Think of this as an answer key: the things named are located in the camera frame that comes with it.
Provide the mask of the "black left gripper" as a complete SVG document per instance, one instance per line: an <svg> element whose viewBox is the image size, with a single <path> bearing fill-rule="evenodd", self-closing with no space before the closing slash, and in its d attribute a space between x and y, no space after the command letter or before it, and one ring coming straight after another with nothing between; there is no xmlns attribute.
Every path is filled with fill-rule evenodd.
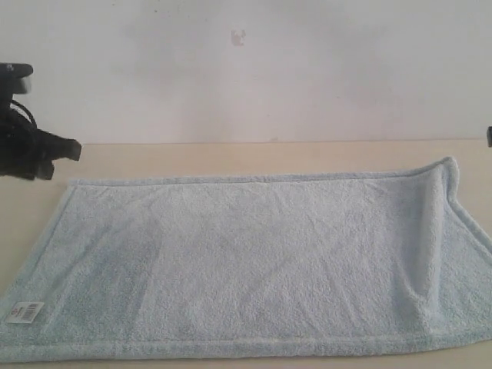
<svg viewBox="0 0 492 369"><path fill-rule="evenodd" d="M80 157L78 141L40 131L23 104L1 100L1 176L50 181L53 160L79 161Z"/></svg>

